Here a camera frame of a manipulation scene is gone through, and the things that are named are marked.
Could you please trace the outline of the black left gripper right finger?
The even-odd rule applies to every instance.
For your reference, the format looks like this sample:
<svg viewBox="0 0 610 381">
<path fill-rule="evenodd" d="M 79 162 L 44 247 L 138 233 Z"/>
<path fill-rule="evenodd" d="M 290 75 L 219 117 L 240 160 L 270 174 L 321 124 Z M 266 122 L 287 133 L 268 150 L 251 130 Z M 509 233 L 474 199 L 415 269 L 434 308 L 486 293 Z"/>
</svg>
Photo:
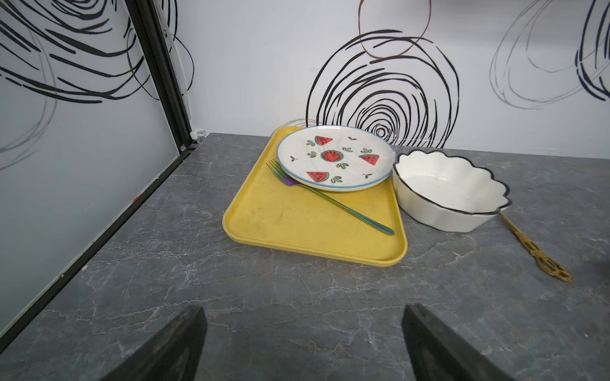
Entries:
<svg viewBox="0 0 610 381">
<path fill-rule="evenodd" d="M 513 380 L 421 304 L 405 307 L 401 325 L 417 380 Z"/>
</svg>

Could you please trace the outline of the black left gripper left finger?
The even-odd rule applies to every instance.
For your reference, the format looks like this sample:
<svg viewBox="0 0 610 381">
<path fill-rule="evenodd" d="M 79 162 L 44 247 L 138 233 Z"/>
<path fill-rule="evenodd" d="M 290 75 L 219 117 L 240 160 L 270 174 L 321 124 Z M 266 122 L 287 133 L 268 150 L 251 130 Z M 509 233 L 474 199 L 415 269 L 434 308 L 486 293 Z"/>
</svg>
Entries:
<svg viewBox="0 0 610 381">
<path fill-rule="evenodd" d="M 193 380 L 207 334 L 201 306 L 190 305 L 104 380 Z"/>
</svg>

